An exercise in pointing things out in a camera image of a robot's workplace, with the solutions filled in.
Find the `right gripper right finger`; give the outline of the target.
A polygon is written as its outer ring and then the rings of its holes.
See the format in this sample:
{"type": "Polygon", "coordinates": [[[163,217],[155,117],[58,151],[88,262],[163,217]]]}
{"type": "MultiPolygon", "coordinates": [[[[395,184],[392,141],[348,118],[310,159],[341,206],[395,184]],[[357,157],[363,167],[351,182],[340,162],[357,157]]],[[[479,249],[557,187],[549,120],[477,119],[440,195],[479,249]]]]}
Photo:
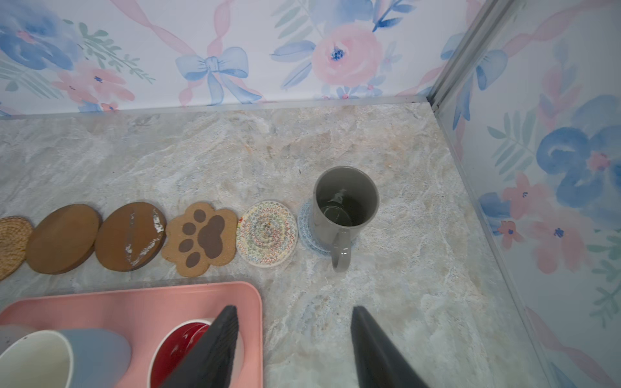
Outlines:
{"type": "Polygon", "coordinates": [[[351,336],[360,387],[428,387],[365,307],[353,308],[351,336]]]}

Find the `light blue woven coaster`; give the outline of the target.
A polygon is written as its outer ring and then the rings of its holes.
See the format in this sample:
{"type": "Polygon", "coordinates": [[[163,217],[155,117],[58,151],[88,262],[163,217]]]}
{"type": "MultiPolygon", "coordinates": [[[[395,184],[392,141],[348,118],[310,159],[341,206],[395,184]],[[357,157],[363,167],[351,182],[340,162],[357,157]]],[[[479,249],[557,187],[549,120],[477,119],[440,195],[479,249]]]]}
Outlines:
{"type": "Polygon", "coordinates": [[[315,238],[313,237],[312,232],[310,231],[310,218],[312,211],[313,201],[308,200],[301,208],[299,216],[298,216],[298,227],[299,227],[299,236],[302,239],[302,244],[304,247],[311,252],[314,252],[315,255],[319,255],[323,258],[330,258],[331,252],[330,250],[325,250],[321,247],[315,238]]]}

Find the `white multicolour woven coaster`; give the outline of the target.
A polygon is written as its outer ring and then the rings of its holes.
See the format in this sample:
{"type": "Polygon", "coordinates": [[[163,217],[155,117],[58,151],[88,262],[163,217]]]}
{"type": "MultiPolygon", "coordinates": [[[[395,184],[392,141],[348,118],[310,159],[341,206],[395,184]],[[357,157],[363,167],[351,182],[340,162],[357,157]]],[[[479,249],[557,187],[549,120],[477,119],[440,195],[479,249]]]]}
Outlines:
{"type": "Polygon", "coordinates": [[[263,200],[249,207],[239,219],[236,248],[248,264],[271,268],[291,258],[298,237],[293,213],[281,202],[263,200]]]}

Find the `plain wooden round coaster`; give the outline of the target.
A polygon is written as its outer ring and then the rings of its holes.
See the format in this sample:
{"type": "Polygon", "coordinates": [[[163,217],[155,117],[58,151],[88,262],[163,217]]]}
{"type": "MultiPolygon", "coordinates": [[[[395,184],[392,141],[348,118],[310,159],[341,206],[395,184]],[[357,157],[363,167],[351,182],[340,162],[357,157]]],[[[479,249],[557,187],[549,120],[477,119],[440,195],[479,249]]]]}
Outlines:
{"type": "Polygon", "coordinates": [[[29,237],[26,262],[48,275],[68,273],[94,252],[100,214],[89,205],[68,205],[50,213],[29,237]]]}

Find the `dark brown round coaster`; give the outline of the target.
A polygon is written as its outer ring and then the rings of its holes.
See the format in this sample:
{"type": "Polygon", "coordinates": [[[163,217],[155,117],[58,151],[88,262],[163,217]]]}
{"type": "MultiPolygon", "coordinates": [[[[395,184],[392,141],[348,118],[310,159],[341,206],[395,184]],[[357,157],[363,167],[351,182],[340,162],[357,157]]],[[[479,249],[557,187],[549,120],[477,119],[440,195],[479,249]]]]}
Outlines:
{"type": "Polygon", "coordinates": [[[100,227],[95,255],[106,269],[132,272],[155,258],[166,239],[167,220],[160,209],[134,202],[114,211],[100,227]]]}

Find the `grey mug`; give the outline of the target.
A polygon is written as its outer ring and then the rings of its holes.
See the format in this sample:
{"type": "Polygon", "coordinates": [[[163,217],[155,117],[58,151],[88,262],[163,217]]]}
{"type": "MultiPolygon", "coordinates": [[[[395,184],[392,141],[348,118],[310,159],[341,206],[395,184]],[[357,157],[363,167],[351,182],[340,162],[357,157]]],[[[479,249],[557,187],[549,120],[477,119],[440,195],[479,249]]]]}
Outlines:
{"type": "Polygon", "coordinates": [[[331,256],[336,272],[349,268],[354,242],[374,219],[379,205],[374,181],[355,167],[331,168],[315,182],[308,220],[310,235],[331,256]]]}

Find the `rattan woven coaster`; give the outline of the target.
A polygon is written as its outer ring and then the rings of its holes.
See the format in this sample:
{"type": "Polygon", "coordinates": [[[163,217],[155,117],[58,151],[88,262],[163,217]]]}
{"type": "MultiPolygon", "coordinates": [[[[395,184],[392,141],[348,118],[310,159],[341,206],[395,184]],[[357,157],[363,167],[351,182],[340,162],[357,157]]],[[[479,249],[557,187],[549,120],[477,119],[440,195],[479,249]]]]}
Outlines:
{"type": "Polygon", "coordinates": [[[33,227],[27,218],[1,219],[1,276],[11,276],[26,260],[26,247],[33,227]]]}

